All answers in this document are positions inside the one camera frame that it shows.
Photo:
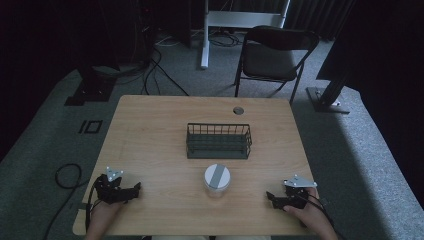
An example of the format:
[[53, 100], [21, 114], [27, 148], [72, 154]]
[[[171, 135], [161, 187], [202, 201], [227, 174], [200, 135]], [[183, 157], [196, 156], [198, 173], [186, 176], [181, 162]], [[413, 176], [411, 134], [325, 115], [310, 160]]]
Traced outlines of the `dark curtain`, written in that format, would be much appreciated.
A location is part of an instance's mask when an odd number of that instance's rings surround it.
[[341, 31], [356, 0], [290, 0], [284, 27], [308, 30], [325, 40]]

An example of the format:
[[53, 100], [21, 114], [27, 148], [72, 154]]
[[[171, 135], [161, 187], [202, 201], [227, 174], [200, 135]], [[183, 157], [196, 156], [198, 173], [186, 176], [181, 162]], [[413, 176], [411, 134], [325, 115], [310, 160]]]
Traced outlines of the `white desk frame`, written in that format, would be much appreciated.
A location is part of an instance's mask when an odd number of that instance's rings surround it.
[[200, 67], [207, 69], [209, 66], [209, 28], [253, 28], [267, 25], [283, 28], [291, 0], [283, 0], [282, 10], [279, 13], [232, 12], [212, 11], [209, 9], [209, 0], [204, 0], [204, 36]]

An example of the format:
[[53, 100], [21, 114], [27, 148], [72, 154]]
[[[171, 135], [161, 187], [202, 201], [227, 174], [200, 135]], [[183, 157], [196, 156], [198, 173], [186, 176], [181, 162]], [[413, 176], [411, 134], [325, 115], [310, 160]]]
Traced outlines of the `clear jar with white lid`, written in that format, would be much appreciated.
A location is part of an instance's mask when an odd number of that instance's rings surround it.
[[204, 172], [204, 184], [210, 197], [223, 196], [231, 182], [231, 173], [223, 164], [212, 164]]

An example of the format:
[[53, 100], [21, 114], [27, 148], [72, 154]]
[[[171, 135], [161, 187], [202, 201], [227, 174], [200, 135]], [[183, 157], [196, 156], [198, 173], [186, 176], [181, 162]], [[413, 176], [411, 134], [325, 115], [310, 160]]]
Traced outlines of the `person's left hand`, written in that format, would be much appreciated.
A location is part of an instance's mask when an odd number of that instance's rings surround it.
[[91, 220], [89, 224], [89, 232], [105, 232], [113, 223], [124, 202], [108, 204], [103, 201], [99, 202], [91, 211]]

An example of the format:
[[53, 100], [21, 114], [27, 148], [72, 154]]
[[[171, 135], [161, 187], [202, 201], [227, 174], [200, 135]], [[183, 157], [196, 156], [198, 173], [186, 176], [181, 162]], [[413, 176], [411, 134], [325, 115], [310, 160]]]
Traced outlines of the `black folding chair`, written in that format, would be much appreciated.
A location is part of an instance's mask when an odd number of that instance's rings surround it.
[[312, 31], [256, 26], [244, 36], [233, 85], [239, 94], [242, 79], [276, 82], [281, 86], [294, 81], [289, 99], [292, 103], [306, 59], [318, 46], [319, 36]]

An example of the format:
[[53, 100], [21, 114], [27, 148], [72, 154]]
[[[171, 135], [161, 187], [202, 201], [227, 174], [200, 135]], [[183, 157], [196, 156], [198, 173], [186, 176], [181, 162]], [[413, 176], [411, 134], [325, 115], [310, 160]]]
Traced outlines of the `person's right hand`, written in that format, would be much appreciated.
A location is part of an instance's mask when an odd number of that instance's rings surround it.
[[327, 230], [332, 229], [332, 225], [320, 210], [321, 204], [317, 200], [317, 191], [315, 188], [307, 188], [306, 191], [309, 194], [309, 202], [303, 209], [299, 209], [293, 206], [285, 206], [283, 210], [288, 214], [298, 218], [303, 224], [305, 224], [310, 230], [316, 234], [320, 234]]

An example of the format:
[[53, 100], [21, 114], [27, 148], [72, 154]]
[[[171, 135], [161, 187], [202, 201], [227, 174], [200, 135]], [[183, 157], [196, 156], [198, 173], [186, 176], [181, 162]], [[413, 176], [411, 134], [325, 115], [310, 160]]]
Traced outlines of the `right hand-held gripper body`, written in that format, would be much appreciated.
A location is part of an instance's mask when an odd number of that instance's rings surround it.
[[315, 181], [308, 180], [295, 174], [290, 179], [282, 181], [285, 187], [286, 204], [298, 209], [303, 209], [308, 201], [309, 193], [307, 188], [316, 188], [318, 184]]

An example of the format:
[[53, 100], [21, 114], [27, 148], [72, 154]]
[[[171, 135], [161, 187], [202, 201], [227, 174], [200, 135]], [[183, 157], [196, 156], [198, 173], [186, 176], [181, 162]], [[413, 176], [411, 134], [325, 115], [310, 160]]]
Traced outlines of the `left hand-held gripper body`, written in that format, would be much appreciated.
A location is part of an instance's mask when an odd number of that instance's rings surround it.
[[132, 191], [120, 187], [122, 175], [123, 171], [106, 167], [105, 173], [101, 174], [94, 183], [99, 200], [108, 204], [125, 202], [126, 196], [132, 194]]

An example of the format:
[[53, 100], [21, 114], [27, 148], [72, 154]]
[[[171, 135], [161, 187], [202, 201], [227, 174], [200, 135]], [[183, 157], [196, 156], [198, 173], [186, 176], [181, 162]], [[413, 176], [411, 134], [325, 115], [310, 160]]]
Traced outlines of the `black stand with base plate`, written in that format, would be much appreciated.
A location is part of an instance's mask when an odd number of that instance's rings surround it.
[[83, 106], [86, 102], [108, 102], [117, 78], [98, 73], [91, 66], [77, 68], [82, 80], [65, 106]]
[[318, 80], [329, 80], [326, 88], [307, 87], [306, 91], [316, 112], [349, 114], [349, 109], [341, 102], [340, 94], [345, 86], [350, 70], [348, 67], [322, 67]]

